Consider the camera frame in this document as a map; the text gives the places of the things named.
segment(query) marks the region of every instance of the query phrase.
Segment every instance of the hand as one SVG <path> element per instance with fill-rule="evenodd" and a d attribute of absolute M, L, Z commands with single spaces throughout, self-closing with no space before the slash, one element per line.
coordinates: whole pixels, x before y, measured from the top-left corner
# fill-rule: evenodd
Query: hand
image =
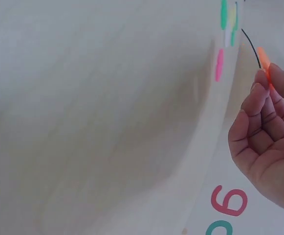
<path fill-rule="evenodd" d="M 233 161 L 256 189 L 284 208 L 284 71 L 260 70 L 230 131 Z"/>

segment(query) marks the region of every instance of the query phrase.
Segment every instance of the green number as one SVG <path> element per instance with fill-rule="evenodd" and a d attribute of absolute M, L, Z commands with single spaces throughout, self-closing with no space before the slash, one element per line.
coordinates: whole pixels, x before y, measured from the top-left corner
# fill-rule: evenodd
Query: green number
<path fill-rule="evenodd" d="M 206 231 L 206 235 L 211 235 L 213 230 L 217 227 L 224 227 L 226 229 L 226 235 L 232 235 L 233 234 L 233 228 L 232 225 L 224 220 L 219 220 L 214 223 L 212 223 L 209 228 Z"/>

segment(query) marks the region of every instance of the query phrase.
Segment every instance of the wooden surface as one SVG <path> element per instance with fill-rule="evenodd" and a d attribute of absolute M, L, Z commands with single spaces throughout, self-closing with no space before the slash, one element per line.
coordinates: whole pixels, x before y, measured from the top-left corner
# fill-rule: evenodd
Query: wooden surface
<path fill-rule="evenodd" d="M 214 82 L 219 14 L 214 0 L 0 0 L 0 234 L 182 232 L 237 59 L 229 48 Z"/>

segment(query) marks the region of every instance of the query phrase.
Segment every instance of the pink number 6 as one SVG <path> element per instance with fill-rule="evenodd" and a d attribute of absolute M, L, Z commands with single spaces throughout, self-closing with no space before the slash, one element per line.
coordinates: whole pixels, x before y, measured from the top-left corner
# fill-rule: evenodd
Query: pink number 6
<path fill-rule="evenodd" d="M 246 195 L 246 193 L 244 191 L 240 190 L 240 189 L 231 190 L 224 197 L 223 205 L 220 205 L 217 202 L 217 195 L 219 194 L 221 189 L 222 189 L 222 186 L 219 185 L 213 191 L 213 193 L 211 195 L 211 205 L 220 213 L 228 214 L 228 215 L 231 215 L 231 216 L 240 216 L 244 212 L 244 210 L 247 206 L 247 195 Z M 237 211 L 228 208 L 229 200 L 233 195 L 238 195 L 243 200 L 242 206 Z"/>

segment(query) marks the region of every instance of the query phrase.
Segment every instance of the black wire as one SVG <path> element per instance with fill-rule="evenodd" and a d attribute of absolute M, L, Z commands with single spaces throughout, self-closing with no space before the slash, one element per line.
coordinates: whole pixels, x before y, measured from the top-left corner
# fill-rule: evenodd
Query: black wire
<path fill-rule="evenodd" d="M 253 43 L 251 42 L 251 40 L 250 40 L 249 36 L 245 33 L 244 29 L 241 29 L 241 30 L 242 30 L 242 32 L 245 34 L 245 36 L 246 36 L 246 38 L 248 39 L 248 41 L 249 41 L 249 43 L 250 43 L 251 47 L 253 48 L 254 53 L 255 53 L 255 55 L 256 55 L 256 58 L 257 58 L 257 61 L 258 61 L 259 69 L 261 69 L 260 60 L 259 60 L 258 54 L 257 54 L 257 52 L 256 52 L 256 50 L 255 50 L 255 48 L 254 48 Z"/>

